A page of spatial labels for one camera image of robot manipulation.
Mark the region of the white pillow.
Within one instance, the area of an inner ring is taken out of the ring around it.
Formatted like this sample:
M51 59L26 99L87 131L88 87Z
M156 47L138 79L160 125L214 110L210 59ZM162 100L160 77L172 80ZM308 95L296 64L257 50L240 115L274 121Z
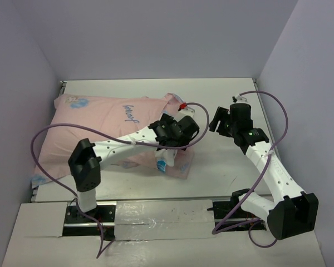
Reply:
M167 167L174 167L177 150L161 149L155 152L156 167L165 173Z

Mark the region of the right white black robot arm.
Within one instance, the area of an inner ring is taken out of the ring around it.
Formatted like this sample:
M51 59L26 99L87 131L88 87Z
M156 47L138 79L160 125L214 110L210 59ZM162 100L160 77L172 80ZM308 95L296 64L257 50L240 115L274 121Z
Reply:
M257 183L265 181L272 200L255 193L256 185L232 193L230 218L244 217L248 212L265 223L276 240L313 231L319 201L314 193L301 188L282 165L273 146L261 128L255 128L251 106L234 103L230 108L218 107L209 125L211 132L230 137L260 172Z

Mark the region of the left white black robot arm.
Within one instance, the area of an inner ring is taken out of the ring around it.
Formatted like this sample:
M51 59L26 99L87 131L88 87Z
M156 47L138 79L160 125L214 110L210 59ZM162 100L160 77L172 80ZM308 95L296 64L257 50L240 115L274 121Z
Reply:
M96 188L101 182L101 170L128 157L152 151L158 170L175 165L177 150L187 148L199 126L189 115L179 121L163 114L151 123L129 135L96 143L89 139L78 142L68 165L77 190L78 216L93 221L98 214Z

